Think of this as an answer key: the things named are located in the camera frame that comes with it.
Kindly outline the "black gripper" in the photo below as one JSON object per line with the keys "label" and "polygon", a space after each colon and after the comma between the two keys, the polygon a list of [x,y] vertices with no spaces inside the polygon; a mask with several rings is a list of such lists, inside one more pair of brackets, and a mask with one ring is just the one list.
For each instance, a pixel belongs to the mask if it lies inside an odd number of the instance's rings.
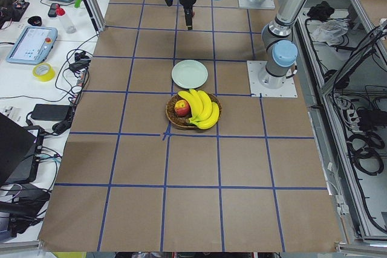
{"label": "black gripper", "polygon": [[188,30],[193,30],[193,17],[194,11],[193,6],[197,0],[179,0],[179,3],[184,8],[184,18],[186,22],[186,27]]}

